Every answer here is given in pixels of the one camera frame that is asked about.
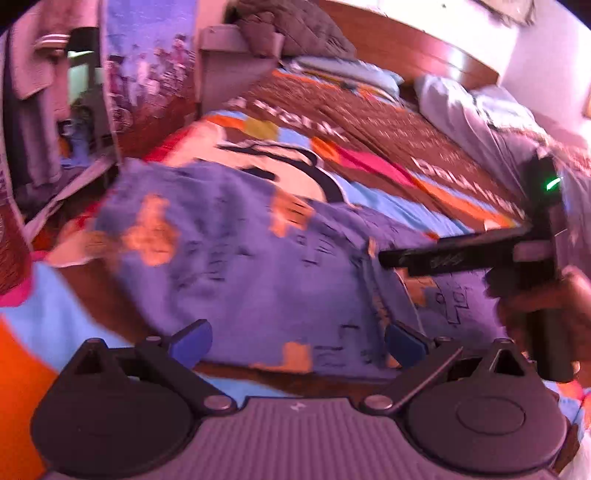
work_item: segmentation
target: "light blue pillow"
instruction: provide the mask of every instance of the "light blue pillow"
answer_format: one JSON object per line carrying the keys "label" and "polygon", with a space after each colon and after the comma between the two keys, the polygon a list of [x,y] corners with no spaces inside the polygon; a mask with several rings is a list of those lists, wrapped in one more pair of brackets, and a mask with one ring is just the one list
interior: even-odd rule
{"label": "light blue pillow", "polygon": [[347,61],[325,57],[297,57],[292,64],[295,64],[296,68],[299,66],[304,69],[318,70],[357,82],[367,83],[382,89],[394,98],[397,98],[400,94],[398,85],[404,81],[397,73],[383,70],[376,65],[360,60]]}

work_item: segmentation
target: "headboard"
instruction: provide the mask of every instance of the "headboard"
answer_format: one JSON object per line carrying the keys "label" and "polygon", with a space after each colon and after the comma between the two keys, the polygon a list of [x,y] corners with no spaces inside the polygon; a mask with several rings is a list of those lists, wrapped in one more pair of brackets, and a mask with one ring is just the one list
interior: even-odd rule
{"label": "headboard", "polygon": [[433,73],[473,89],[499,79],[496,71],[465,51],[407,24],[338,1],[320,0],[319,5],[355,45],[359,60],[392,70],[405,80]]}

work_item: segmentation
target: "white wall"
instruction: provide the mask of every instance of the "white wall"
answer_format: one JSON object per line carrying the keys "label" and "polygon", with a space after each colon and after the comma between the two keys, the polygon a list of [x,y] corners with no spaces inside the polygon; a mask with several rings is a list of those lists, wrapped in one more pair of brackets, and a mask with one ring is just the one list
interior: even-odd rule
{"label": "white wall", "polygon": [[425,31],[504,75],[518,27],[501,24],[473,0],[337,0],[368,8]]}
{"label": "white wall", "polygon": [[537,22],[521,30],[502,85],[528,108],[591,141],[582,115],[591,86],[591,31],[556,0],[536,0]]}

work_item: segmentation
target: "cartoon face print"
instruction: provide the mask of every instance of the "cartoon face print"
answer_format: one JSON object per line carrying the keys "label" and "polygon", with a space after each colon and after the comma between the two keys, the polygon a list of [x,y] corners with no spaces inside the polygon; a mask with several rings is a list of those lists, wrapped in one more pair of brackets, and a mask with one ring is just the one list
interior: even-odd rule
{"label": "cartoon face print", "polygon": [[180,167],[195,158],[245,171],[292,195],[325,203],[345,201],[339,185],[322,170],[322,159],[306,148],[272,141],[230,144],[222,127],[203,121],[192,126],[165,163]]}

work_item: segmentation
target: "ribbed gray surface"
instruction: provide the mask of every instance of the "ribbed gray surface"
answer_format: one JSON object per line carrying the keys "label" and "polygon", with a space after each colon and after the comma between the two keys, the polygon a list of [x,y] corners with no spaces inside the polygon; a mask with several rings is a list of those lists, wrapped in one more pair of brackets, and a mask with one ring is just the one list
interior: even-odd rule
{"label": "ribbed gray surface", "polygon": [[[136,480],[462,480],[419,455],[390,419],[345,399],[254,398],[206,420],[189,447]],[[544,471],[523,480],[551,480]],[[70,480],[50,474],[44,480]]]}

